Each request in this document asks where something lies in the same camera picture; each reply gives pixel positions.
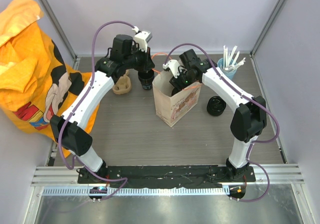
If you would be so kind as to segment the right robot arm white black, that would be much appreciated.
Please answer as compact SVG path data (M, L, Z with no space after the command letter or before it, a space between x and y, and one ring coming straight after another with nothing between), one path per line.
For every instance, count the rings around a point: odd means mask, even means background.
M201 60L193 49L181 54L178 61L166 59L162 67L172 73L171 84L176 89L181 91L199 82L215 91L230 107L233 112L230 130L234 142L226 160L226 178L238 181L249 167L252 145L267 124L265 99L243 91L211 58Z

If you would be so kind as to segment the paper bag with orange handles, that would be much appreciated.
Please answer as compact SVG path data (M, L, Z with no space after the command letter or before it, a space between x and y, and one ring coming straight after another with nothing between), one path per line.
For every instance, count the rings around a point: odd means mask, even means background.
M156 71L152 82L156 115L169 127L173 127L191 108L198 103L202 84L198 81L172 95L169 83L171 71Z

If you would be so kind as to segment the black coffee cup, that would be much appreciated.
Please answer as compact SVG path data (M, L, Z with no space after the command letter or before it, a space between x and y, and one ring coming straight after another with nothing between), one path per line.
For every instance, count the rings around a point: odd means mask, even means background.
M153 80L155 78L155 73L153 70L148 72L138 72L138 79L144 90L151 90L153 88Z

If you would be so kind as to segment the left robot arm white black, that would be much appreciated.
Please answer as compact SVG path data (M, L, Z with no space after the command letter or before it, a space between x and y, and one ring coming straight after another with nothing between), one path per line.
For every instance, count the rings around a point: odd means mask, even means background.
M107 177L107 165L94 151L92 137L85 132L93 111L105 94L127 70L138 72L142 88L152 89L155 65L148 42L152 34L139 31L133 37L117 35L105 56L95 63L94 73L71 106L61 116L53 116L50 125L59 145L69 150L85 166L95 183Z

